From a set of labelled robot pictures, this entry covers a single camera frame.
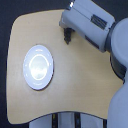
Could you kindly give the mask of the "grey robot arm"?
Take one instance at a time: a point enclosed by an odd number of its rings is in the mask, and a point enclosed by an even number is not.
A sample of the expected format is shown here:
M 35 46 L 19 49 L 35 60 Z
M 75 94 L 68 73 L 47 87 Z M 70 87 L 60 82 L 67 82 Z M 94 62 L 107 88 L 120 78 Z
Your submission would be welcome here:
M 110 53 L 111 67 L 123 85 L 111 99 L 107 128 L 128 128 L 128 18 L 117 22 L 92 0 L 71 0 L 59 25 L 66 43 L 75 31 L 99 51 Z

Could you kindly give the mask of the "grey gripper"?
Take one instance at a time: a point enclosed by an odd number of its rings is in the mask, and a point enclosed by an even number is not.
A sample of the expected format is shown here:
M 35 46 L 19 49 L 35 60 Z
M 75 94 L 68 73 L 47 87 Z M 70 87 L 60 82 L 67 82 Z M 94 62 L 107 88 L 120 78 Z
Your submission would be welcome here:
M 104 52 L 106 39 L 114 22 L 114 17 L 92 0 L 71 0 L 62 12 L 59 25 L 63 29 L 76 31 Z

